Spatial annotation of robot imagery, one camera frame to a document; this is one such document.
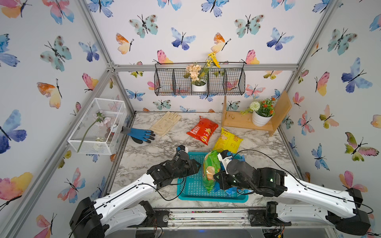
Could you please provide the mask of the dark blue Lay's chips bag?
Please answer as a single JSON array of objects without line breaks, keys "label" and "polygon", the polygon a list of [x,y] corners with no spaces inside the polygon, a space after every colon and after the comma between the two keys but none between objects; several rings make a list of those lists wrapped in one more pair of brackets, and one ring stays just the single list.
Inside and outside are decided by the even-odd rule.
[{"label": "dark blue Lay's chips bag", "polygon": [[[240,155],[237,155],[236,157],[234,157],[234,159],[237,159],[241,162],[245,162],[245,156],[240,156]],[[225,166],[222,162],[222,159],[219,159],[220,161],[220,172],[224,172],[225,171]],[[218,178],[216,180],[216,185],[215,185],[215,191],[218,191],[218,190],[224,190],[227,195],[236,195],[237,194],[237,188],[236,187],[228,187],[228,185],[225,184],[226,182],[223,182],[221,178]]]}]

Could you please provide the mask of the green chips bag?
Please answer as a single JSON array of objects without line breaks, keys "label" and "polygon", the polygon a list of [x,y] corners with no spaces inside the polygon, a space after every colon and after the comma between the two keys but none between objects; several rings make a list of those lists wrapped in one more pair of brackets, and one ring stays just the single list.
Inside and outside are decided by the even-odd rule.
[{"label": "green chips bag", "polygon": [[214,175],[219,173],[221,170],[220,161],[218,159],[218,152],[216,150],[208,153],[203,161],[203,170],[202,170],[202,183],[208,193],[214,189],[216,180]]}]

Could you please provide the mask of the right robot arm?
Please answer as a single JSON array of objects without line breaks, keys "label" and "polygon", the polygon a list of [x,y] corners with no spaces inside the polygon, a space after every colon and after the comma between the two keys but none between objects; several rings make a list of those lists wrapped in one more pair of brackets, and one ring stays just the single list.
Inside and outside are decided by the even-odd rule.
[{"label": "right robot arm", "polygon": [[302,221],[328,224],[354,236],[365,235],[371,227],[368,214],[360,209],[363,197],[358,189],[329,189],[274,168],[255,169],[237,159],[223,165],[224,171],[213,176],[223,190],[236,187],[264,197],[300,201],[294,205],[268,202],[264,209],[249,215],[253,227],[283,227]]}]

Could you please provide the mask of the light blue chips bag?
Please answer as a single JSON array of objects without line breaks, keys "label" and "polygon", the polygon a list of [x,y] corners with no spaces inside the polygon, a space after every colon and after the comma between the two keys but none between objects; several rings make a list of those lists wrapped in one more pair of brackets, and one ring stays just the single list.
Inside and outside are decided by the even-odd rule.
[{"label": "light blue chips bag", "polygon": [[232,187],[232,188],[225,190],[225,192],[228,196],[239,196],[239,195],[245,194],[247,192],[247,190],[239,189],[237,187]]}]

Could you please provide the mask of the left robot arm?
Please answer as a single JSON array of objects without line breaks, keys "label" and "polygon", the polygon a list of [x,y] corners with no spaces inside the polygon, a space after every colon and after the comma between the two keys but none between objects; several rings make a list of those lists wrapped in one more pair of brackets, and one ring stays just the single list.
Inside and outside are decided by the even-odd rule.
[{"label": "left robot arm", "polygon": [[174,179],[197,174],[201,164],[178,150],[172,160],[152,166],[126,187],[95,200],[83,199],[70,222],[72,238],[104,238],[130,226],[142,224],[154,211],[144,198],[169,186]]}]

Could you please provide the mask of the red chips bag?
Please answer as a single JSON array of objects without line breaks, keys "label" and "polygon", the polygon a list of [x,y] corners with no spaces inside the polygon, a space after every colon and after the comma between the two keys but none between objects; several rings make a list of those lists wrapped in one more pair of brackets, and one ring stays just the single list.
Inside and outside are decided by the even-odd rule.
[{"label": "red chips bag", "polygon": [[205,145],[208,145],[212,134],[217,130],[217,128],[217,123],[205,117],[199,116],[199,122],[193,129],[187,132],[187,135],[201,141]]}]

